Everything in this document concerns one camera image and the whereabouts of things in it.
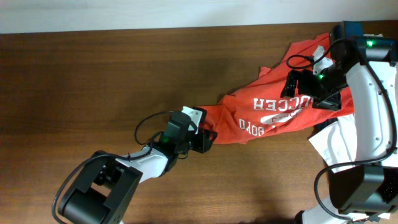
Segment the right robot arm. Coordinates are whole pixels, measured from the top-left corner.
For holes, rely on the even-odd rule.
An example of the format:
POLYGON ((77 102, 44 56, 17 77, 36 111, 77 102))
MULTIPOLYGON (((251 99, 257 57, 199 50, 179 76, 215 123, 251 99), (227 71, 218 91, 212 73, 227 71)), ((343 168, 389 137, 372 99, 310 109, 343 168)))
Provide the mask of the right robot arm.
POLYGON ((324 168, 329 197, 298 212, 295 223, 378 222, 397 211, 397 41, 343 21, 330 31, 326 52, 290 67, 281 97, 303 94, 316 109, 338 111, 345 88, 354 103, 355 160, 324 168))

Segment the red soccer t-shirt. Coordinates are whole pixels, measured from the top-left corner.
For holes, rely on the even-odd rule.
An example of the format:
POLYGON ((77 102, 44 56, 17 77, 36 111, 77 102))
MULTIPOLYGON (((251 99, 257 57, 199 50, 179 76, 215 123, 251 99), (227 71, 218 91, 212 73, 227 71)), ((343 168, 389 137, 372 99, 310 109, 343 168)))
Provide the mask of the red soccer t-shirt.
POLYGON ((218 134, 214 143, 246 144, 252 139, 300 131, 328 119, 352 114, 354 104, 347 88, 341 92, 342 108, 339 111, 315 109, 313 98, 307 95, 293 98, 280 95, 290 72, 287 58, 295 54, 311 56, 319 46, 329 48, 327 33, 291 44, 276 68, 262 67, 256 81, 225 95, 217 105, 204 106, 207 115, 203 127, 218 134))

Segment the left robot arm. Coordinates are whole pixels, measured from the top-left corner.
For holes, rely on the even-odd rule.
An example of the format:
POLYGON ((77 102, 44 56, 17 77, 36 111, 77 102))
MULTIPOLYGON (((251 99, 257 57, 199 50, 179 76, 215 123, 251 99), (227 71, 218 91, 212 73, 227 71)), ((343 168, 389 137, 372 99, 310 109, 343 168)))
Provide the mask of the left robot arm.
POLYGON ((217 138, 205 129, 206 110, 166 111, 166 128, 141 143, 138 152, 120 156, 96 151, 64 180, 52 203, 57 223, 122 223, 139 184, 171 171, 190 151, 204 154, 217 138))

